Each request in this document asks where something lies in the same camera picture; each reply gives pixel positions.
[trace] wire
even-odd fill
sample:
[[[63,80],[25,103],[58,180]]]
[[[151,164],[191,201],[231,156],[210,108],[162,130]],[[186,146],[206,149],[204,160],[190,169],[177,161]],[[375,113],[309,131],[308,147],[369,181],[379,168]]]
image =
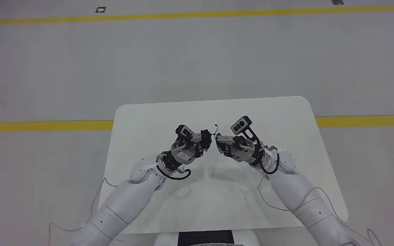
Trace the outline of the wire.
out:
[[[345,224],[345,222],[343,222],[343,221],[339,218],[337,212],[336,212],[335,209],[334,209],[334,206],[333,206],[333,204],[332,204],[332,202],[331,202],[330,197],[329,197],[329,196],[327,195],[327,193],[326,193],[322,188],[320,188],[320,187],[313,187],[312,189],[310,189],[310,190],[307,192],[307,194],[305,195],[305,197],[302,199],[302,202],[300,203],[300,205],[298,205],[297,208],[294,209],[293,211],[292,211],[292,210],[289,210],[289,209],[285,209],[285,208],[278,208],[278,207],[275,207],[275,206],[272,206],[272,205],[268,204],[268,203],[265,201],[263,195],[261,195],[261,190],[260,190],[260,185],[262,184],[262,182],[263,182],[265,176],[266,176],[266,175],[264,175],[264,176],[262,177],[262,179],[260,180],[260,183],[259,183],[259,185],[258,185],[258,187],[257,187],[257,190],[259,191],[260,197],[263,199],[264,203],[267,204],[269,207],[275,208],[275,209],[281,210],[281,211],[294,212],[294,211],[296,211],[298,208],[300,208],[301,206],[303,206],[303,204],[304,204],[304,202],[305,202],[307,196],[308,196],[314,189],[319,189],[319,190],[322,191],[322,192],[324,193],[324,195],[327,197],[328,202],[330,203],[330,206],[331,206],[331,208],[332,208],[332,211],[333,211],[334,214],[335,214],[335,217],[336,217],[337,221],[338,221],[342,226],[346,227],[348,230],[354,232],[355,234],[359,235],[359,236],[362,237],[363,239],[367,240],[370,244],[372,244],[373,246],[375,246],[375,244],[372,242],[371,235],[370,235],[370,233],[372,233],[372,235],[375,237],[375,239],[376,239],[377,243],[379,244],[379,246],[382,246],[382,244],[380,243],[379,238],[377,237],[376,233],[375,233],[372,229],[367,228],[367,235],[368,235],[368,239],[367,239],[365,236],[363,236],[363,235],[361,235],[360,233],[356,232],[355,230],[349,228],[349,227]],[[350,244],[350,243],[347,242],[347,243],[342,244],[341,246],[345,246],[345,245],[349,245],[349,244]]]
[[[161,172],[161,174],[163,174],[166,178],[169,178],[170,180],[184,180],[187,177],[189,177],[191,175],[191,170],[190,169],[185,169],[185,172],[188,172],[185,176],[180,177],[180,178],[176,178],[176,177],[171,177],[169,175],[167,175],[166,173],[164,173],[160,168],[159,165],[156,166],[156,168]]]
[[[86,223],[87,223],[87,222],[92,218],[92,216],[93,216],[93,206],[94,206],[94,202],[96,201],[96,198],[97,198],[97,196],[99,195],[99,192],[100,192],[100,190],[101,190],[101,188],[102,188],[102,186],[103,186],[103,184],[104,184],[104,181],[105,181],[109,186],[118,187],[117,185],[113,185],[113,184],[109,183],[108,180],[107,180],[107,178],[104,178],[104,179],[103,179],[103,181],[102,181],[101,184],[100,184],[100,188],[98,189],[98,191],[96,192],[96,195],[94,196],[92,205],[90,206],[90,215],[89,215],[88,219],[82,224],[82,226],[80,226],[80,227],[78,227],[78,228],[76,228],[76,229],[65,229],[65,228],[62,228],[61,226],[57,225],[57,224],[54,223],[54,222],[50,222],[50,223],[48,224],[48,246],[50,246],[50,235],[51,235],[51,227],[50,227],[50,226],[53,225],[53,226],[55,226],[57,229],[60,229],[60,230],[62,230],[62,231],[74,232],[74,231],[79,231],[80,229],[82,229],[82,228],[86,225]]]
[[[263,162],[262,161],[260,162],[260,167],[263,170],[263,172],[266,174],[274,174],[276,171],[278,171],[280,157],[279,157],[278,149],[275,146],[273,146],[273,148],[276,149],[276,166],[275,166],[274,170],[272,170],[271,172],[267,171],[263,167]]]

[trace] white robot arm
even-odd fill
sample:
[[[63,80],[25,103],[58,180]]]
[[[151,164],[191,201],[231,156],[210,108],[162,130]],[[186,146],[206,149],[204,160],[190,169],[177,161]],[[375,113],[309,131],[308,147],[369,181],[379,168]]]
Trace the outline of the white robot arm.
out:
[[[238,136],[217,134],[219,152],[237,162],[245,161],[266,175],[282,203],[300,220],[318,245],[371,246],[362,244],[345,230],[311,182],[294,171],[291,155],[284,148],[277,150],[274,146],[264,146],[250,128],[251,124],[252,121],[244,116],[231,127]]]
[[[211,134],[202,130],[195,134],[184,125],[175,131],[178,135],[170,151],[141,159],[132,168],[131,177],[123,181],[106,199],[98,212],[77,232],[71,246],[108,246],[114,238],[132,223],[149,203],[155,191],[173,178],[183,164],[190,164],[203,155],[211,145]]]

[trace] yellow line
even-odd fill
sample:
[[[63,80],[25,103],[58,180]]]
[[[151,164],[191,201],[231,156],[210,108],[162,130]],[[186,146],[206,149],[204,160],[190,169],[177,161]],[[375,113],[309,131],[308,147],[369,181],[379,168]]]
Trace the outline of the yellow line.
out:
[[[112,130],[113,121],[26,121],[0,122],[0,132],[56,132]]]
[[[316,117],[319,127],[394,126],[394,116]],[[56,132],[112,130],[113,121],[27,121],[0,122],[0,132]]]
[[[234,10],[211,12],[185,12],[165,14],[140,14],[140,15],[90,15],[75,17],[51,18],[21,18],[0,20],[0,25],[33,24],[33,23],[66,23],[66,22],[115,22],[126,20],[152,20],[174,18],[206,18],[206,17],[239,17],[252,15],[305,15],[305,14],[339,14],[355,12],[381,12],[394,11],[394,6],[359,6],[359,7],[326,7],[308,9],[262,9],[262,10]]]
[[[329,116],[316,117],[319,127],[391,127],[394,116]]]

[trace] tabletop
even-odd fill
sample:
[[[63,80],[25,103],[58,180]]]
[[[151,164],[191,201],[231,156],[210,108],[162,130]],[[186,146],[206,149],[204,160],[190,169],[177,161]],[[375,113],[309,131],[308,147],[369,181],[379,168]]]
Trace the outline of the tabletop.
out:
[[[265,145],[285,146],[296,170],[323,188],[343,220],[348,211],[309,102],[303,97],[248,98],[123,105],[115,114],[104,176],[116,184],[130,177],[141,158],[170,149],[180,124],[198,133],[215,124],[222,135],[242,116]],[[257,186],[261,173],[247,163],[219,154],[215,141],[208,152],[187,166],[185,180],[167,180],[150,203],[122,233],[155,233],[301,226],[290,212],[264,204]],[[99,207],[114,188],[103,185]],[[265,200],[284,207],[268,180]]]

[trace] gray floor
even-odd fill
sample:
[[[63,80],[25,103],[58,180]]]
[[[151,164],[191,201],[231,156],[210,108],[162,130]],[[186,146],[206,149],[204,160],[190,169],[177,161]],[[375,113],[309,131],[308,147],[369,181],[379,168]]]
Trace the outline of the gray floor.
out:
[[[391,1],[346,1],[348,6]],[[330,1],[11,1],[2,18],[331,7]],[[0,121],[113,119],[130,103],[302,95],[316,116],[394,114],[392,12],[0,25]],[[394,129],[320,129],[349,211],[393,245]],[[79,226],[103,178],[110,132],[0,133],[0,245],[45,245]],[[316,245],[304,228],[262,245]],[[53,245],[72,234],[54,230]],[[153,245],[155,234],[115,245]]]

